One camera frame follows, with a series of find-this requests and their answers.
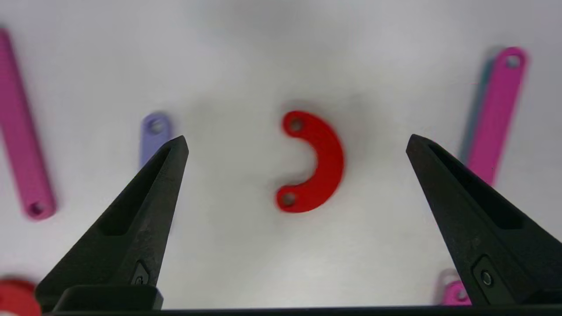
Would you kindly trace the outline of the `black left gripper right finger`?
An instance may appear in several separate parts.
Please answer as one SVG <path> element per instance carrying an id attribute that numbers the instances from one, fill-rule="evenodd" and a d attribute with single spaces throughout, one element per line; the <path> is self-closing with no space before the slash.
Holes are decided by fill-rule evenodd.
<path id="1" fill-rule="evenodd" d="M 560 241 L 433 140 L 406 154 L 472 304 L 561 304 Z"/>

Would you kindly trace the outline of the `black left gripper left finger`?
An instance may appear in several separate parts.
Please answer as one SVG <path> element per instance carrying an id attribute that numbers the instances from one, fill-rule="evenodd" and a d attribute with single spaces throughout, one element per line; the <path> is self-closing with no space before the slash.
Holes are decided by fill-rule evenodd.
<path id="1" fill-rule="evenodd" d="M 189 149 L 169 140 L 38 284 L 43 311 L 153 311 Z"/>

